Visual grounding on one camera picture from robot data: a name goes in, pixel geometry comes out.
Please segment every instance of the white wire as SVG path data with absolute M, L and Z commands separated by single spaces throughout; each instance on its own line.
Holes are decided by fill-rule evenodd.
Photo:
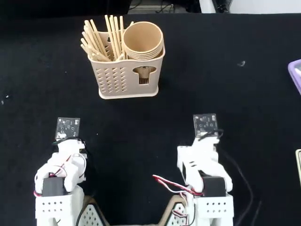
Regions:
M 79 175 L 79 176 L 81 177 L 81 176 L 83 176 L 83 175 L 85 174 L 86 167 L 87 167 L 87 160 L 86 160 L 86 158 L 85 158 L 81 153 L 74 153 L 73 156 L 75 156 L 75 157 L 81 157 L 81 158 L 84 160 L 84 162 L 85 162 L 84 170 L 83 170 L 83 172 Z
M 160 184 L 162 184 L 164 187 L 166 187 L 167 189 L 168 189 L 168 191 L 170 191 L 170 192 L 172 192 L 172 193 L 181 193 L 181 192 L 185 192 L 185 191 L 174 191 L 174 190 L 171 190 L 169 187 L 168 187 L 168 185 L 167 184 L 165 184 L 162 180 L 160 180 L 160 179 L 157 179 L 157 181 L 160 183 Z
M 184 195 L 183 195 L 183 193 L 182 193 L 182 192 L 180 193 L 180 196 L 181 196 L 181 197 L 184 199 L 186 207 L 188 207 L 187 200 L 186 200 L 186 198 L 184 197 Z

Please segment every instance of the chopstick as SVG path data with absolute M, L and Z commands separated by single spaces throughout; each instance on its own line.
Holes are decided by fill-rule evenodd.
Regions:
M 115 24 L 114 24 L 114 18 L 113 16 L 110 16 L 110 24 L 111 24 L 111 29 L 112 29 L 112 33 L 113 33 L 113 42 L 111 40 L 111 43 L 115 46 L 115 50 L 116 50 L 116 56 L 115 59 L 117 59 L 120 56 L 120 51 L 119 51 L 119 45 L 118 45 L 118 41 L 117 41 L 117 36 L 116 36 L 116 30 L 115 30 Z
M 123 60 L 127 59 L 127 53 L 125 52 L 124 48 L 124 23 L 123 23 L 123 16 L 118 18 L 116 16 L 105 15 L 105 21 L 108 29 L 108 35 L 111 40 L 111 48 L 113 53 L 111 53 L 112 60 Z M 104 47 L 104 42 L 102 41 L 101 34 L 97 30 L 95 23 L 93 20 L 85 20 L 84 21 L 84 31 L 82 32 L 83 38 L 80 39 L 81 45 L 80 47 L 88 54 L 88 56 L 92 60 L 96 61 L 105 61 L 110 62 L 111 60 L 108 57 L 108 53 L 106 48 Z

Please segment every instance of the wire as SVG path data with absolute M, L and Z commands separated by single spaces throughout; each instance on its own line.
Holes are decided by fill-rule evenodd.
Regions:
M 132 9 L 134 9 L 134 8 L 136 8 L 136 7 L 138 7 L 138 6 L 140 6 L 141 3 L 142 3 L 142 0 L 140 0 L 140 2 L 138 2 L 137 5 L 135 5 L 135 6 L 131 7 L 131 8 L 129 8 L 128 10 L 130 11 L 130 10 L 132 10 Z
M 237 162 L 229 155 L 227 154 L 225 151 L 223 151 L 222 149 L 219 150 L 219 153 L 222 153 L 225 158 L 230 161 L 238 170 L 238 173 L 240 174 L 240 176 L 242 177 L 242 179 L 244 180 L 248 191 L 250 193 L 250 201 L 248 203 L 248 205 L 246 206 L 245 210 L 243 211 L 243 213 L 239 216 L 239 218 L 237 219 L 236 223 L 234 224 L 234 226 L 239 226 L 240 223 L 243 221 L 243 219 L 245 218 L 246 214 L 250 211 L 250 208 L 253 204 L 253 200 L 254 200 L 254 194 L 253 194 L 253 190 L 248 182 L 248 180 L 246 179 L 246 177 L 244 176 L 243 172 L 241 171 L 239 165 L 237 164 Z
M 166 182 L 166 183 L 171 184 L 171 185 L 174 185 L 174 186 L 176 186 L 176 187 L 178 187 L 178 188 L 180 188 L 180 189 L 182 189 L 182 190 L 184 190 L 184 191 L 186 191 L 186 192 L 189 192 L 189 193 L 192 194 L 192 195 L 196 195 L 196 196 L 201 196 L 201 195 L 203 195 L 203 193 L 195 192 L 195 191 L 193 191 L 193 190 L 188 189 L 187 187 L 185 187 L 185 186 L 183 186 L 183 185 L 180 185 L 180 184 L 178 184 L 178 183 L 172 182 L 172 181 L 170 181 L 170 180 L 166 180 L 165 178 L 160 177 L 160 176 L 158 176 L 158 175 L 152 175 L 152 176 L 153 176 L 159 183 L 161 183 L 161 184 L 163 184 L 163 182 Z M 180 193 L 180 192 L 183 192 L 183 191 L 178 191 L 178 192 L 176 192 L 176 191 L 171 190 L 170 188 L 168 188 L 168 190 L 171 191 L 171 192 L 174 192 L 174 193 Z
M 259 203 L 258 203 L 256 212 L 255 212 L 255 214 L 254 214 L 253 220 L 252 220 L 252 222 L 251 222 L 251 226 L 254 226 L 254 225 L 255 225 L 255 222 L 256 222 L 256 219 L 257 219 L 257 217 L 258 217 L 258 213 L 259 213 L 261 204 L 262 204 L 262 201 L 260 200 Z
M 87 206 L 89 205 L 90 201 L 92 200 L 92 198 L 96 195 L 96 192 L 97 190 L 95 190 L 93 192 L 93 194 L 86 200 L 86 202 L 83 204 L 83 207 L 81 208 L 80 212 L 79 212 L 79 215 L 77 217 L 77 220 L 76 220 L 76 224 L 75 226 L 79 226 L 79 222 L 80 222 L 80 218 L 81 218 L 81 215 L 83 215 L 85 209 L 87 208 Z
M 193 206 L 194 206 L 193 220 L 189 225 L 183 225 L 183 226 L 191 226 L 194 223 L 194 221 L 196 219 L 196 204 L 194 204 Z
M 185 192 L 185 191 L 174 191 L 174 190 L 171 190 L 167 184 L 165 184 L 162 180 L 160 179 L 156 179 L 156 181 L 158 181 L 160 184 L 162 184 L 164 187 L 166 187 L 168 189 L 168 191 L 172 192 L 172 193 L 182 193 L 182 192 Z
M 164 10 L 166 7 L 171 6 L 171 5 L 172 5 L 172 4 L 168 4 L 168 5 L 164 6 L 163 8 L 162 8 L 162 5 L 161 5 L 160 11 L 156 11 L 156 13 L 161 13 L 161 12 L 163 12 L 163 10 Z
M 220 139 L 223 136 L 223 134 L 224 134 L 224 130 L 223 129 L 212 130 L 212 131 L 207 132 L 206 134 L 202 135 L 198 140 L 200 141 L 200 140 L 202 140 L 202 139 L 204 139 L 206 137 L 214 135 L 215 133 L 218 133 L 217 138 Z
M 186 207 L 188 206 L 186 197 L 184 197 L 183 192 L 180 193 L 180 196 L 184 199 Z
M 83 172 L 81 173 L 81 175 L 79 177 L 79 178 L 81 178 L 85 174 L 86 167 L 87 167 L 87 161 L 86 161 L 86 158 L 81 153 L 74 153 L 73 154 L 73 156 L 75 156 L 75 157 L 77 157 L 77 155 L 80 156 L 85 162 L 84 170 L 83 170 Z
M 62 143 L 63 141 L 66 141 L 66 140 L 80 140 L 80 141 L 82 141 L 82 139 L 79 138 L 79 137 L 65 137 L 65 138 L 62 138 L 60 140 L 54 141 L 52 143 L 52 145 L 56 146 L 56 145 Z

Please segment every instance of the black fabric surface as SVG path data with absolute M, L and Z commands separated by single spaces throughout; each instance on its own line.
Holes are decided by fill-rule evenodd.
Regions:
M 166 56 L 156 97 L 103 100 L 79 47 L 85 18 L 0 24 L 2 225 L 34 225 L 33 177 L 52 153 L 57 117 L 80 117 L 99 176 L 82 186 L 113 224 L 157 223 L 171 194 L 151 177 L 182 183 L 177 146 L 191 145 L 192 115 L 217 113 L 219 148 L 255 194 L 242 225 L 298 225 L 301 97 L 287 65 L 301 58 L 301 15 L 135 15 L 163 30 Z M 94 18 L 104 30 L 102 17 Z M 233 165 L 236 217 L 248 191 Z

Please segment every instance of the red wire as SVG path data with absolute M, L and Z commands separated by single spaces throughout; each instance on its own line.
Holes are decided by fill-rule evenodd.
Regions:
M 176 187 L 178 187 L 178 188 L 180 188 L 180 189 L 182 189 L 182 190 L 185 190 L 186 192 L 189 192 L 190 194 L 197 195 L 197 196 L 203 195 L 203 193 L 198 193 L 198 192 L 192 191 L 192 190 L 188 189 L 188 188 L 185 187 L 185 186 L 182 186 L 182 185 L 180 185 L 180 184 L 171 182 L 171 181 L 166 180 L 166 179 L 164 179 L 164 178 L 162 178 L 162 177 L 158 177 L 158 176 L 156 176 L 156 175 L 152 175 L 152 176 L 155 178 L 156 181 L 162 180 L 162 181 L 164 181 L 165 183 L 168 183 L 168 184 L 171 184 L 171 185 L 173 185 L 173 186 L 176 186 Z
M 60 170 L 61 169 L 58 169 L 56 173 L 51 173 L 49 176 L 50 177 L 54 177 Z

